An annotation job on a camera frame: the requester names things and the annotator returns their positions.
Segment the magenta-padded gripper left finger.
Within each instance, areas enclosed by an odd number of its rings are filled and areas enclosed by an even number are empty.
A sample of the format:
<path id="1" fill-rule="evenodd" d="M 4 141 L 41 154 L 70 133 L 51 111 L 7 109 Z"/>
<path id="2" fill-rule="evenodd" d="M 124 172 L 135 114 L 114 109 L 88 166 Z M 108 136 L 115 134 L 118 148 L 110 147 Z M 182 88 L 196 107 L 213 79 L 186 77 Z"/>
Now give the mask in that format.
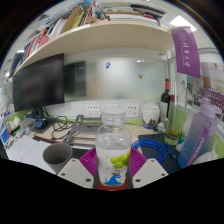
<path id="1" fill-rule="evenodd" d="M 79 159 L 72 158 L 58 176 L 84 188 L 92 189 L 97 174 L 96 149 L 93 148 Z"/>

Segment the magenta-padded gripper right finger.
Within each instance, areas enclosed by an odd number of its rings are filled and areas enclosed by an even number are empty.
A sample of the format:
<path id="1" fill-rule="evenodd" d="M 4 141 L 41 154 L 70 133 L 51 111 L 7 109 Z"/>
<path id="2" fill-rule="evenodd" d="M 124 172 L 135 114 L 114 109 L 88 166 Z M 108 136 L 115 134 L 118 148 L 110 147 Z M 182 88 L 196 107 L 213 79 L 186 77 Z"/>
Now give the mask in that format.
<path id="1" fill-rule="evenodd" d="M 156 159 L 147 159 L 138 150 L 130 150 L 127 175 L 128 189 L 144 187 L 167 175 L 168 173 Z"/>

